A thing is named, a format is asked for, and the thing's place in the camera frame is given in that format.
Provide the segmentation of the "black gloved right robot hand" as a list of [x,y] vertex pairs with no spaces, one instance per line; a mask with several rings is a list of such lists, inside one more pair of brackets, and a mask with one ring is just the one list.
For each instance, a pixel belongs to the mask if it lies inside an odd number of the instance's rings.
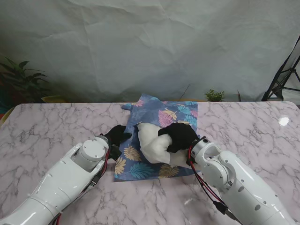
[[169,144],[167,151],[176,153],[179,150],[188,149],[193,143],[200,138],[192,127],[184,123],[172,123],[158,131],[158,135],[169,135],[172,143]]

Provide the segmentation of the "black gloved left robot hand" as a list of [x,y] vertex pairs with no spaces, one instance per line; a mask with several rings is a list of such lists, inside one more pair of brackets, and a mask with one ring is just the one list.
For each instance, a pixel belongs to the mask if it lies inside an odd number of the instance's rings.
[[131,138],[131,133],[125,133],[126,126],[114,126],[105,137],[111,142],[111,145],[120,146],[121,143]]

